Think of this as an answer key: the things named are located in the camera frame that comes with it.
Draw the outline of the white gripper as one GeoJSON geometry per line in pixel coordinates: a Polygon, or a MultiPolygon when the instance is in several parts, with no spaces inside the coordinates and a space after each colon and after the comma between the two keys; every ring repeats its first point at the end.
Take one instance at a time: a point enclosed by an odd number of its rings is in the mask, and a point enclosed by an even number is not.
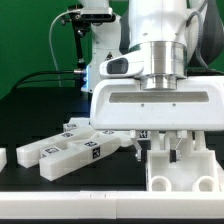
{"type": "MultiPolygon", "coordinates": [[[[134,78],[106,78],[93,92],[90,124],[98,130],[131,130],[141,161],[136,130],[224,130],[224,77],[192,76],[177,81],[174,90],[142,90],[134,78]]],[[[169,134],[169,162],[181,158],[186,136],[169,134]]]]}

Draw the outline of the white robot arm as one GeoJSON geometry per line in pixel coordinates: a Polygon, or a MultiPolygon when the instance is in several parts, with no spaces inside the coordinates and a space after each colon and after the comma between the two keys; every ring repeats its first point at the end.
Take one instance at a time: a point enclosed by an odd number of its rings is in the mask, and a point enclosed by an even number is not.
{"type": "Polygon", "coordinates": [[[100,64],[90,123],[97,130],[224,130],[224,77],[186,75],[203,19],[185,0],[129,2],[130,49],[100,64]]]}

